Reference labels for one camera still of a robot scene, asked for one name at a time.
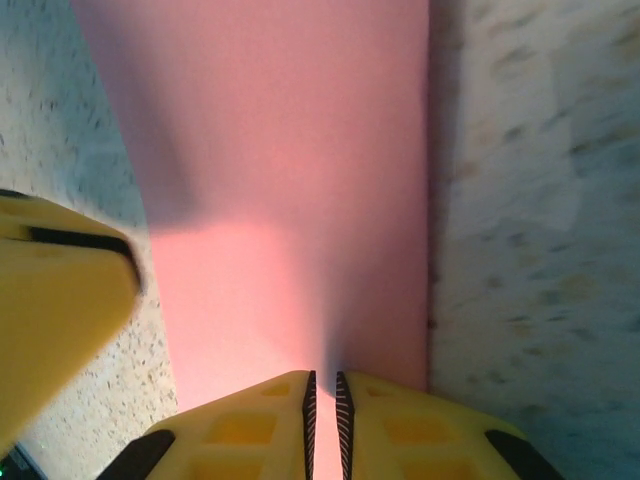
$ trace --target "pink surface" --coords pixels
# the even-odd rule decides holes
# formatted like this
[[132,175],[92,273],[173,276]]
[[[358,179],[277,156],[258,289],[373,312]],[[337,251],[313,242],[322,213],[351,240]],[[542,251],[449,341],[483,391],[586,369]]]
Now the pink surface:
[[[151,225],[180,408],[293,369],[423,388],[427,1],[74,3]],[[339,478],[322,402],[317,478]]]

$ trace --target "speckled wall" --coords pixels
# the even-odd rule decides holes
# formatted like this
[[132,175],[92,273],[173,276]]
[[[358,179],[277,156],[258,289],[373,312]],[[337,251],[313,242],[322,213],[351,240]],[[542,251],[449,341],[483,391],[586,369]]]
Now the speckled wall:
[[[640,478],[640,1],[432,4],[432,385],[521,426],[567,478]],[[0,184],[108,219],[150,273],[70,11],[3,3],[0,35]],[[154,288],[26,435],[51,478],[91,478],[174,411]]]
[[640,2],[433,15],[432,385],[520,425],[567,478],[640,478]]

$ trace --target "pink paper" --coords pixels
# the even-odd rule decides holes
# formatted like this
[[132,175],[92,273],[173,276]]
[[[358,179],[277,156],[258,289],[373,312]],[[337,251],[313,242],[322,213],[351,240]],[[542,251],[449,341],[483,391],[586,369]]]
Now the pink paper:
[[[424,388],[426,0],[76,1],[182,410],[294,369]],[[316,478],[340,478],[321,395]]]

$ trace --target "speckled concrete surface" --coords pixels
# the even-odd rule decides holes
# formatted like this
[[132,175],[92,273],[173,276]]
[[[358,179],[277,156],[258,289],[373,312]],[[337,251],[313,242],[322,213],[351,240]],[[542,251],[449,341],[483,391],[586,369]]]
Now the speckled concrete surface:
[[[432,5],[434,389],[567,478],[640,478],[640,1]],[[0,185],[122,228],[150,280],[24,438],[51,478],[91,478],[176,408],[144,215],[66,5],[0,6],[0,72]]]
[[567,478],[640,478],[640,2],[435,6],[432,385]]
[[126,232],[145,271],[129,327],[21,439],[51,479],[95,478],[177,404],[142,200],[66,2],[0,4],[0,162],[3,187]]

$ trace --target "gray speckled surface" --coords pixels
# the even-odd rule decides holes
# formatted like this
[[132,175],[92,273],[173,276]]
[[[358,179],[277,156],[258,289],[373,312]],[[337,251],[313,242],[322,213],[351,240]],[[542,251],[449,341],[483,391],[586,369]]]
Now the gray speckled surface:
[[177,404],[142,201],[66,2],[0,4],[0,162],[0,185],[119,228],[143,265],[130,325],[21,439],[51,479],[95,478]]
[[434,390],[640,478],[640,2],[434,6]]
[[[567,478],[640,478],[640,1],[432,6],[434,390]],[[123,229],[150,280],[23,439],[51,478],[91,478],[176,402],[139,195],[64,2],[0,5],[0,134],[0,185]]]

